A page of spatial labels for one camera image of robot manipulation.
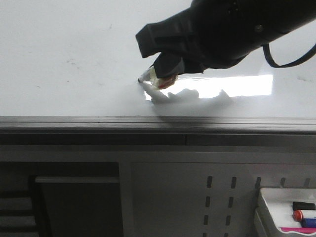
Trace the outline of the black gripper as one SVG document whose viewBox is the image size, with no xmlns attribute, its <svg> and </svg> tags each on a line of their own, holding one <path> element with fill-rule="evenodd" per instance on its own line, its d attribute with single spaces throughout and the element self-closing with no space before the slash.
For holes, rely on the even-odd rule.
<svg viewBox="0 0 316 237">
<path fill-rule="evenodd" d="M 316 48 L 280 65 L 269 44 L 315 18 L 314 0 L 195 0 L 181 13 L 145 25 L 136 40 L 143 58 L 161 52 L 153 63 L 157 78 L 227 69 L 260 47 L 271 67 L 288 68 L 309 60 Z"/>
</svg>

